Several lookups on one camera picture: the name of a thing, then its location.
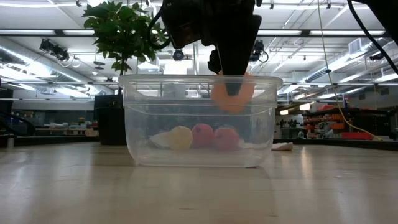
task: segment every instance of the table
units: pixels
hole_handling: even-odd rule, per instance
[[[97,142],[0,151],[1,224],[397,223],[397,187],[397,153],[371,149],[295,146],[257,169],[134,167]]]

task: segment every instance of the red apple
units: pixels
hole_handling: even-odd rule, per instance
[[[239,135],[232,128],[219,128],[215,132],[215,141],[219,149],[233,150],[238,147]]]
[[[214,143],[214,132],[207,124],[197,124],[192,128],[193,147],[210,147]]]

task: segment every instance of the plant stem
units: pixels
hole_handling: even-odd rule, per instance
[[[125,61],[122,59],[122,69],[120,69],[120,76],[123,76]],[[119,87],[118,96],[122,94],[122,88]]]

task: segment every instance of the potted plant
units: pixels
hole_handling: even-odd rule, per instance
[[[147,15],[138,3],[131,7],[123,6],[121,2],[116,4],[106,1],[95,7],[87,5],[83,17],[88,17],[84,27],[94,30],[97,53],[102,53],[104,58],[115,59],[112,68],[120,71],[120,76],[131,70],[127,61],[133,57],[140,62],[145,62],[146,56],[155,60],[158,50],[152,48],[147,36],[152,16]],[[152,42],[166,40],[159,23],[153,26],[153,30],[154,34],[150,35]],[[111,106],[95,109],[99,138],[102,144],[126,144],[121,89],[119,88],[117,97],[108,99],[112,101],[108,102]]]

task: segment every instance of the clear plastic bin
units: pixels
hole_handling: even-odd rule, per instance
[[[223,85],[238,89],[236,97],[251,89],[252,98],[212,100]],[[138,164],[253,167],[271,151],[280,78],[125,75],[119,86],[127,145]]]

